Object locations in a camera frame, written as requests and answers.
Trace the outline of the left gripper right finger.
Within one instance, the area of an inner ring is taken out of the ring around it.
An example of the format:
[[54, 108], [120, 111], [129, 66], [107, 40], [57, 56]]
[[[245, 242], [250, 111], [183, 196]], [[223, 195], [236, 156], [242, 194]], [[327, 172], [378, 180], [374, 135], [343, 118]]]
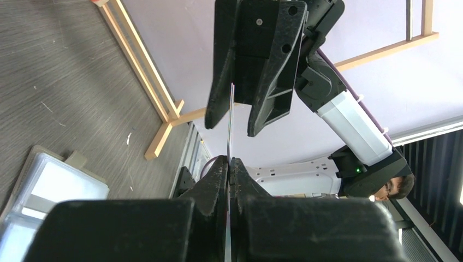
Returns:
[[232, 261], [406, 261], [385, 207], [367, 199], [274, 197], [232, 159]]

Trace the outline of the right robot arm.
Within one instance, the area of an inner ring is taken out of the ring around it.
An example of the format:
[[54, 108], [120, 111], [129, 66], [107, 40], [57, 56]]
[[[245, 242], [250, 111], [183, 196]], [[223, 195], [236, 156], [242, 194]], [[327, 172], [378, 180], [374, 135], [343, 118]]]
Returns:
[[255, 137], [287, 116], [297, 95], [344, 142], [308, 162], [246, 167], [275, 197], [402, 199], [414, 186], [401, 150], [320, 49], [344, 10], [343, 1], [215, 1], [205, 128], [247, 104], [247, 135]]

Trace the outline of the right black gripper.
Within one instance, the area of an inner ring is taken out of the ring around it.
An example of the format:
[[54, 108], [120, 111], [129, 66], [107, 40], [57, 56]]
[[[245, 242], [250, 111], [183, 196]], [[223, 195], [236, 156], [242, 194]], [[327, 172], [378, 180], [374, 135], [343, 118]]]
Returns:
[[287, 116], [306, 57], [344, 10], [344, 1], [215, 1], [205, 128], [215, 128], [229, 110], [234, 62], [235, 101], [252, 105], [247, 135]]

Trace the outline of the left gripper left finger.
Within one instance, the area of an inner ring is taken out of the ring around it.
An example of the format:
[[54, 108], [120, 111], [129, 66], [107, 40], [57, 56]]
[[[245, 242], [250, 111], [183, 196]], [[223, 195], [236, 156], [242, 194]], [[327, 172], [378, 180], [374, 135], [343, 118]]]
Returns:
[[229, 163], [173, 199], [72, 200], [57, 204], [25, 261], [223, 261]]

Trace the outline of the beige card holder wallet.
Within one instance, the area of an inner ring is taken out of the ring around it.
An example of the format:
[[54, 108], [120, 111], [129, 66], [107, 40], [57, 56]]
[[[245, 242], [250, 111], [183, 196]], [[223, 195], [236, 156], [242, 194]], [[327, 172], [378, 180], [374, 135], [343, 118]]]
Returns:
[[86, 162], [76, 151], [62, 157], [40, 145], [32, 147], [1, 212], [1, 261], [23, 261], [36, 231], [56, 204], [108, 197], [106, 180], [86, 170]]

